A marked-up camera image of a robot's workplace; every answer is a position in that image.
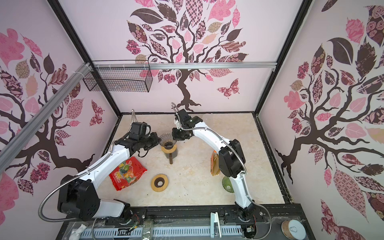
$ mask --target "beige table surface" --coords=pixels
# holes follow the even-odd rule
[[[283,204],[278,183],[265,152],[251,113],[197,114],[215,132],[228,139],[237,139],[242,146],[248,170],[246,177],[253,199],[260,204]],[[173,114],[136,115],[137,121],[148,123],[158,136],[175,127]],[[122,137],[131,124],[131,116],[124,115],[114,139]],[[131,206],[228,205],[235,195],[224,190],[224,175],[210,174],[213,149],[203,140],[192,137],[178,141],[178,156],[169,164],[160,145],[144,157],[136,157],[148,170],[133,185],[116,191],[107,177],[97,189],[99,198],[119,199]],[[151,189],[151,180],[157,174],[168,177],[168,187],[162,192]]]

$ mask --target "tree mural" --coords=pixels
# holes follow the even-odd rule
[[[135,24],[127,21],[129,30],[133,37],[139,42],[128,40],[127,50],[136,56],[136,62],[148,59],[152,63],[211,63],[211,62],[241,62],[248,54],[237,53],[246,42],[235,42],[241,29],[235,29],[240,21],[240,12],[235,6],[235,0],[185,0],[186,10],[180,11],[184,0],[135,0],[143,7],[133,11],[132,16],[139,17],[145,24]],[[203,13],[210,9],[207,20],[202,19]],[[205,23],[210,19],[218,21],[206,27]],[[162,23],[160,29],[152,26]],[[149,55],[139,54],[142,49],[147,49]],[[185,106],[186,110],[192,111],[189,106],[201,106],[191,99],[185,81],[187,79],[200,81],[203,75],[208,81],[213,77],[223,77],[229,73],[229,69],[210,69],[208,72],[201,69],[179,69],[179,70],[152,70],[153,76],[158,77],[159,82],[164,79],[171,84],[176,81],[177,86],[183,93],[183,100],[177,105]],[[238,93],[238,81],[234,81],[229,88],[219,88],[218,91],[229,97]]]
[[[25,46],[17,41],[18,33],[15,30],[9,28],[7,33],[8,36],[0,33],[0,58],[8,68],[10,61],[24,58],[21,53],[24,51]],[[8,121],[0,121],[0,134],[10,135],[8,139],[0,137],[0,142],[5,145],[27,124],[27,116],[33,117],[48,102],[47,93],[49,91],[52,91],[53,94],[57,92],[54,85],[62,85],[68,78],[65,64],[55,70],[49,54],[43,58],[40,48],[32,40],[26,37],[23,37],[23,40],[29,47],[31,55],[16,65],[15,72],[18,78],[10,74],[9,70],[0,67],[1,79],[5,86],[3,92],[8,92],[0,93],[0,116],[3,119],[8,119]],[[43,83],[44,88],[42,91],[38,89],[38,82]],[[80,88],[80,84],[77,84],[50,118],[45,121],[40,130],[36,132],[35,135],[38,137],[38,141],[21,150],[16,156],[16,159],[23,159],[23,161],[7,167],[7,169],[19,168],[13,179],[17,179],[15,181],[17,181],[18,187],[22,191],[33,195],[33,184],[47,179],[52,163],[55,168],[72,167],[80,172],[86,169],[92,161],[94,154],[89,159],[81,162],[76,158],[60,156],[58,152],[58,146],[65,146],[63,139],[70,137],[64,129],[76,127],[80,124],[79,121],[75,120],[83,108],[83,99],[76,99],[80,93]],[[103,110],[97,105],[94,106],[93,101],[92,107],[96,113],[93,118],[96,118],[97,115],[97,120],[101,122],[100,115],[103,114]],[[41,160],[41,162],[34,166],[32,160],[35,162]]]
[[[332,54],[326,53],[321,45],[311,66],[308,62],[299,66],[298,80],[292,83],[292,91],[284,97],[284,102],[293,110],[288,118],[293,121],[296,136],[288,155],[277,149],[276,152],[283,160],[283,174],[286,168],[293,183],[291,164],[298,151],[309,145],[308,154],[314,154],[315,164],[324,159],[326,184],[331,184],[333,171],[333,183],[350,206],[366,218],[366,195],[373,210],[384,220],[384,195],[370,192],[384,192],[382,184],[371,178],[381,174],[384,166],[365,164],[353,155],[366,152],[384,157],[384,153],[367,145],[372,141],[384,143],[384,129],[375,127],[384,123],[384,108],[371,107],[373,103],[376,106],[384,101],[384,7],[366,8],[369,17],[365,31],[362,21],[348,19],[346,32],[350,41],[341,37],[330,39]],[[376,56],[375,47],[383,52],[381,58]],[[339,67],[333,67],[334,60]],[[375,65],[379,71],[372,71]],[[363,128],[367,123],[372,127]],[[366,176],[351,177],[343,171]]]

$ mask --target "wallpaper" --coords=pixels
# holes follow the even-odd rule
[[[29,12],[34,8],[39,16]],[[20,15],[10,17],[5,9]],[[80,74],[74,71],[82,61],[45,1],[8,3],[0,13],[0,148],[4,148],[72,74]],[[27,24],[31,17],[34,26],[49,22],[44,33],[31,31]],[[75,175],[98,159],[116,119],[102,93],[89,92],[83,82],[74,87],[0,176],[2,236],[56,237],[61,223],[40,220],[40,202],[64,176]],[[57,196],[46,204],[45,212],[63,217],[56,206]],[[25,230],[15,231],[16,224]]]
[[[62,1],[92,59],[131,59],[137,63],[149,60],[152,64],[275,61],[300,3],[130,0],[100,4],[93,1],[90,9],[86,2]],[[281,19],[262,15],[271,8]],[[79,10],[89,13],[90,19],[79,16]],[[94,18],[100,14],[102,19]],[[264,17],[270,19],[269,23],[255,28],[252,22],[262,21]],[[87,30],[88,21],[108,26],[99,29],[102,37],[95,38]],[[146,73],[143,71],[140,76],[144,79]],[[149,93],[111,92],[121,111],[135,108],[171,112],[171,102],[191,112],[253,111],[270,69],[244,73],[243,69],[172,69],[151,73],[153,83]],[[164,96],[169,100],[157,100]]]
[[[383,29],[378,1],[317,1],[261,112],[317,239],[382,236]]]

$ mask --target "red snack package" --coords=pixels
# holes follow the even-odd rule
[[[144,168],[135,157],[131,157],[115,168],[109,174],[109,177],[116,190],[120,191],[121,189],[134,184],[146,171],[147,169]]]

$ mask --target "beige leaf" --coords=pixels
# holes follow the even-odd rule
[[[384,143],[384,129],[366,128],[366,130],[373,140],[379,143]]]
[[[220,28],[221,24],[222,24],[222,23],[220,23],[220,22],[214,22],[214,23],[212,23],[211,25],[209,25],[209,27],[208,27],[208,31],[209,31],[210,33],[214,33],[214,32],[216,32],[216,31]]]
[[[216,33],[212,33],[212,34],[206,36],[201,43],[210,44],[211,42],[213,42],[213,40],[215,40],[216,35],[217,35]]]
[[[37,81],[35,75],[32,75],[28,78],[25,88],[28,97],[33,96],[37,93]]]

